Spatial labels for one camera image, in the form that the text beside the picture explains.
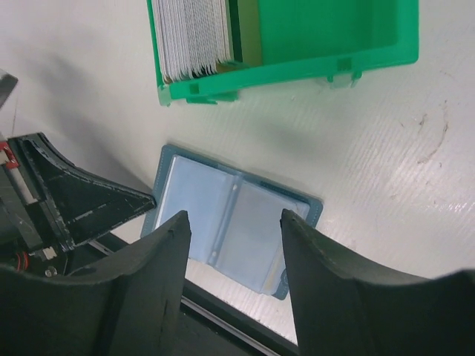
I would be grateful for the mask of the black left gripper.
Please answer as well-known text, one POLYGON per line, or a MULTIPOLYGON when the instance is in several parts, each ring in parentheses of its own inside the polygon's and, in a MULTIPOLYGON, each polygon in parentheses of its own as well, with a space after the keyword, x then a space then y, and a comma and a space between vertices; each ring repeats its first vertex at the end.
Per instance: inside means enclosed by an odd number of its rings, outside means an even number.
POLYGON ((152 208, 152 195, 74 165, 43 133, 1 138, 1 264, 40 277, 102 259, 97 239, 152 208))

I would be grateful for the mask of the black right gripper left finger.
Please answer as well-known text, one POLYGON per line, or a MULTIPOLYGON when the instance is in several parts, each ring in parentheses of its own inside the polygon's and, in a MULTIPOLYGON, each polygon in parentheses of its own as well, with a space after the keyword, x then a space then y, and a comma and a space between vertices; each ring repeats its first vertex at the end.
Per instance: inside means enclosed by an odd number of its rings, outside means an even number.
POLYGON ((1 267, 3 355, 169 355, 191 230, 180 211, 148 236, 51 278, 1 267))

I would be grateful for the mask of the stack of white cards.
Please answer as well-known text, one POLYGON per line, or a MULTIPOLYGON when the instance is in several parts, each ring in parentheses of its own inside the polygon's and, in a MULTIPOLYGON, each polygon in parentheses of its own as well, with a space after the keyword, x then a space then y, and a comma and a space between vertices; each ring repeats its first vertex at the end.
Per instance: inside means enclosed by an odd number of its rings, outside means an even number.
POLYGON ((228 1, 152 1, 161 82, 218 73, 235 60, 228 1))

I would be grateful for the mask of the blue leather card holder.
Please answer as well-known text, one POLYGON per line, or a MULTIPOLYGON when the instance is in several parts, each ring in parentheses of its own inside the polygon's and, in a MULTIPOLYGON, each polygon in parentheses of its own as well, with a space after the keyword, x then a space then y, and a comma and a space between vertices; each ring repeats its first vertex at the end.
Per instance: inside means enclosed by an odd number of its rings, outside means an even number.
POLYGON ((164 145, 152 188, 157 206, 146 236, 179 211, 191 229, 189 259, 278 300, 289 293, 280 218, 294 211, 316 227, 320 199, 176 145, 164 145))

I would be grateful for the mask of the green plastic bin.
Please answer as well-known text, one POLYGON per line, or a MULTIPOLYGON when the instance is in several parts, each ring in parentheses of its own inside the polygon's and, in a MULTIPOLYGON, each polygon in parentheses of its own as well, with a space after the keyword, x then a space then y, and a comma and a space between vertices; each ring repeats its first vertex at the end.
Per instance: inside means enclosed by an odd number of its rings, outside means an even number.
POLYGON ((419 57, 417 1, 258 1, 263 64, 227 73, 161 82, 151 2, 148 20, 161 105, 233 102, 240 90, 302 79, 348 76, 408 65, 419 57))

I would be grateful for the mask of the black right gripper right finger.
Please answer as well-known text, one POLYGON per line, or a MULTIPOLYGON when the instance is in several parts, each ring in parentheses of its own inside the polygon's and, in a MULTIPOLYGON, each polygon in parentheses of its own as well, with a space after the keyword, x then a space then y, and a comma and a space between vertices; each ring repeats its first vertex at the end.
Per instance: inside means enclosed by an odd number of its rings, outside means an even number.
POLYGON ((283 210, 302 355, 472 355, 474 272, 425 279, 388 268, 283 210))

